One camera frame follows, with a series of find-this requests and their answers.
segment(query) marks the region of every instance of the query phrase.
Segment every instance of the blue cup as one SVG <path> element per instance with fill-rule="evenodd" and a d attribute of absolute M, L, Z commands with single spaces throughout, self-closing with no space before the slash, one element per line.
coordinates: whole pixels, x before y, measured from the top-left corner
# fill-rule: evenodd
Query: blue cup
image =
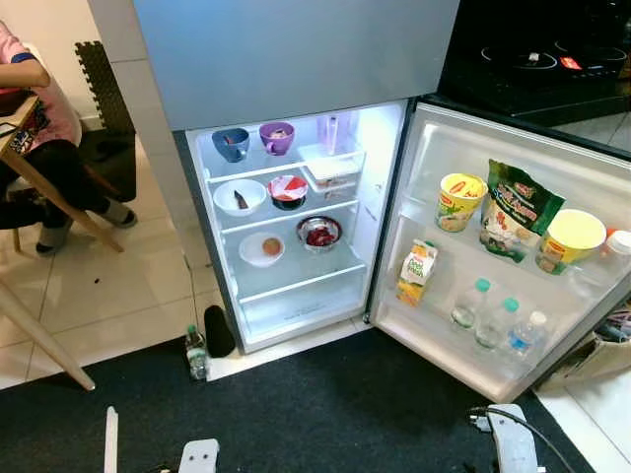
<path fill-rule="evenodd" d="M 231 128 L 213 133 L 213 143 L 221 156 L 229 163 L 245 159 L 249 146 L 249 134 L 242 128 Z"/>

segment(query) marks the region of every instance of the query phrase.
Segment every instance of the metal bowl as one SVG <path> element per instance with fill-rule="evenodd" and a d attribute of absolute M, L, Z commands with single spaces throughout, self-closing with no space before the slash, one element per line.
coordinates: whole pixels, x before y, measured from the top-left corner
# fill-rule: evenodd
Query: metal bowl
<path fill-rule="evenodd" d="M 322 245 L 307 243 L 311 232 L 318 232 L 326 230 L 333 239 Z M 315 217 L 308 217 L 304 219 L 296 226 L 296 232 L 298 233 L 298 239 L 303 246 L 313 253 L 324 253 L 330 251 L 337 244 L 342 237 L 342 226 L 329 217 L 318 215 Z"/>

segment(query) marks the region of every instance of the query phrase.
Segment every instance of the purple cup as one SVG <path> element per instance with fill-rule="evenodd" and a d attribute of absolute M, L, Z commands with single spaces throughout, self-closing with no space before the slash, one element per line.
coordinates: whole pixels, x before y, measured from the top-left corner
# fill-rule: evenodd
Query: purple cup
<path fill-rule="evenodd" d="M 286 136 L 274 138 L 275 132 L 285 132 Z M 285 155 L 294 141 L 294 127 L 286 121 L 274 121 L 260 125 L 258 133 L 263 145 L 265 145 L 265 151 L 272 156 Z"/>

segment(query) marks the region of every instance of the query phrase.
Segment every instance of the white bowl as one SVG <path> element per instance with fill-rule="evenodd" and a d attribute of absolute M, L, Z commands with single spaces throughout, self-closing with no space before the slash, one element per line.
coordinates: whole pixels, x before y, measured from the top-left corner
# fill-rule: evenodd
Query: white bowl
<path fill-rule="evenodd" d="M 235 191 L 245 199 L 246 209 L 240 209 Z M 221 184 L 213 194 L 215 205 L 233 217 L 245 217 L 256 212 L 267 197 L 267 189 L 260 182 L 250 179 L 235 179 Z"/>
<path fill-rule="evenodd" d="M 263 251 L 263 242 L 268 238 L 276 238 L 280 241 L 280 252 L 274 256 Z M 285 252 L 285 242 L 283 239 L 269 232 L 257 232 L 250 236 L 246 236 L 239 245 L 239 256 L 246 263 L 256 266 L 257 268 L 267 268 L 280 259 Z"/>

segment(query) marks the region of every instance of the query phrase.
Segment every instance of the child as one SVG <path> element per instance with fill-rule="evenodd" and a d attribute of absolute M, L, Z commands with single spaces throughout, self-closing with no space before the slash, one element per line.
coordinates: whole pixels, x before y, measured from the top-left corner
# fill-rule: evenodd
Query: child
<path fill-rule="evenodd" d="M 30 88 L 39 96 L 33 125 L 12 143 L 24 158 L 46 177 L 68 203 L 91 210 L 117 227 L 136 224 L 132 210 L 101 194 L 81 163 L 75 142 L 81 136 L 78 120 L 63 93 L 37 59 L 0 22 L 0 88 Z M 35 249 L 41 256 L 63 246 L 72 220 L 49 201 L 6 202 L 7 186 L 18 174 L 0 162 L 0 229 L 13 229 L 42 222 Z"/>

